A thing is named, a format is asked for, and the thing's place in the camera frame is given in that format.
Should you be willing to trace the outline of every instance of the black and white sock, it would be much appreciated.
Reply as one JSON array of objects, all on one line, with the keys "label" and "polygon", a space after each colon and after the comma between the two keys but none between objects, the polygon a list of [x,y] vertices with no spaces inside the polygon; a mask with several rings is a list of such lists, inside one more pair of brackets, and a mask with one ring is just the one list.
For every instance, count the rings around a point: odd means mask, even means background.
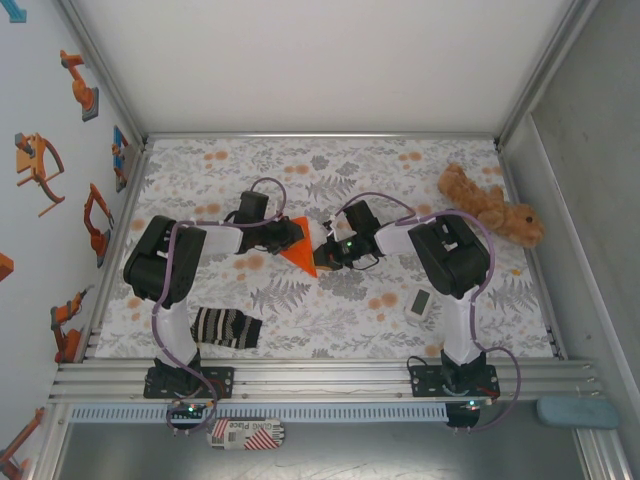
[{"label": "black and white sock", "polygon": [[200,307],[191,326],[196,342],[237,349],[256,348],[262,320],[235,309]]}]

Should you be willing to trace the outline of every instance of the brown plush toy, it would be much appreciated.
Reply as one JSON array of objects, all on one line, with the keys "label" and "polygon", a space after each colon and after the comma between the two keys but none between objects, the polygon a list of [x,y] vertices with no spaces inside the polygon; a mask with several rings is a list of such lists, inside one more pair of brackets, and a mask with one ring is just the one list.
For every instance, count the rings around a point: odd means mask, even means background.
[{"label": "brown plush toy", "polygon": [[490,192],[482,190],[456,163],[442,172],[438,188],[457,208],[473,215],[487,228],[513,243],[533,248],[544,237],[544,225],[530,205],[506,203],[504,192],[498,186]]}]

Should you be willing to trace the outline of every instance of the orange triangle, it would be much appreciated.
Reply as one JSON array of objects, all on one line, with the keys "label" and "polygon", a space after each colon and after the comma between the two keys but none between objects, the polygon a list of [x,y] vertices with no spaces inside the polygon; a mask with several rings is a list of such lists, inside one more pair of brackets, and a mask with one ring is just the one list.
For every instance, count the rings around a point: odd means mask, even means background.
[{"label": "orange triangle", "polygon": [[313,263],[313,247],[311,246],[309,221],[307,220],[307,217],[293,218],[291,219],[291,221],[296,225],[300,225],[302,227],[304,238],[296,242],[287,250],[280,252],[280,255],[289,260],[291,263],[299,266],[312,277],[318,278],[318,274],[316,273],[316,266]]}]

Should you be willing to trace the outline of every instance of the blue sponge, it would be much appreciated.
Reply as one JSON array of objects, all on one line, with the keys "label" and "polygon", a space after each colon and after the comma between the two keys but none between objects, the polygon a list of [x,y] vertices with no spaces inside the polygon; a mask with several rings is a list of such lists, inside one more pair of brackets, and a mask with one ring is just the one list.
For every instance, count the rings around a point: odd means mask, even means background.
[{"label": "blue sponge", "polygon": [[577,397],[542,397],[538,400],[538,417],[550,427],[618,428],[620,418],[606,400]]}]

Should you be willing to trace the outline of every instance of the floral tablecloth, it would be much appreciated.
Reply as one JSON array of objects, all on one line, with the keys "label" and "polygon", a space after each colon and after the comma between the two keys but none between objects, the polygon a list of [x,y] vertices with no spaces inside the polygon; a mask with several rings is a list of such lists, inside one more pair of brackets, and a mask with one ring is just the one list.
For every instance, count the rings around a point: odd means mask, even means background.
[{"label": "floral tablecloth", "polygon": [[[326,235],[321,223],[364,191],[393,194],[421,214],[450,208],[436,183],[458,162],[482,187],[504,185],[492,141],[228,138],[157,140],[130,225],[118,279],[102,325],[98,357],[154,357],[151,302],[135,298],[122,268],[154,215],[175,219],[222,219],[256,179],[272,176],[287,188],[286,214],[306,216],[314,248]],[[261,184],[271,211],[280,193]],[[381,222],[405,215],[380,199],[367,199]],[[347,227],[340,219],[341,229]],[[496,272],[479,299],[478,335],[517,356],[549,357],[552,351],[524,252],[494,237]],[[315,279],[282,256],[251,250],[201,258],[189,296],[191,320],[200,306],[237,308],[264,321],[258,348],[203,345],[203,357],[405,358],[439,355],[441,305],[424,322],[407,320],[407,296],[428,284],[416,255],[386,257],[367,271],[319,272]]]}]

